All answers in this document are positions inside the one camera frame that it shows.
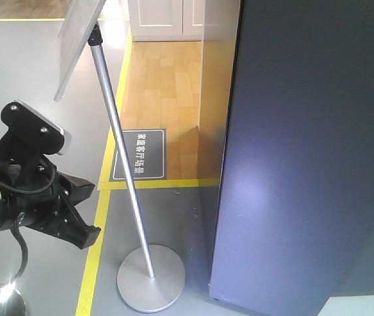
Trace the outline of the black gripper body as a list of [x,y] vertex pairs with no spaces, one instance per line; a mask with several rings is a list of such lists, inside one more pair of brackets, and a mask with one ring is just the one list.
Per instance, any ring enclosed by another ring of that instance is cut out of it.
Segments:
[[11,132],[0,139],[0,231],[20,226],[60,237],[59,171]]

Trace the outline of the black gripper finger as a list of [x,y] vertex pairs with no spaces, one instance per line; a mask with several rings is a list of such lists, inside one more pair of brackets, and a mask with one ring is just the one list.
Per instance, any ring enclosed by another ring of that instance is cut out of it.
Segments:
[[55,179],[59,183],[59,187],[68,192],[67,196],[73,206],[88,199],[95,188],[95,184],[89,180],[62,172],[58,172]]
[[60,239],[83,250],[95,244],[101,229],[87,225],[67,197],[60,198]]

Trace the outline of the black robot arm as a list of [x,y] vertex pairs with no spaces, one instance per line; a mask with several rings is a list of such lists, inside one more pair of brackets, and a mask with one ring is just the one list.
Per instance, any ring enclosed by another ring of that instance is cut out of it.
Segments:
[[95,186],[59,172],[48,159],[57,152],[11,132],[0,139],[0,231],[16,223],[85,249],[95,244],[101,229],[86,224],[76,205]]

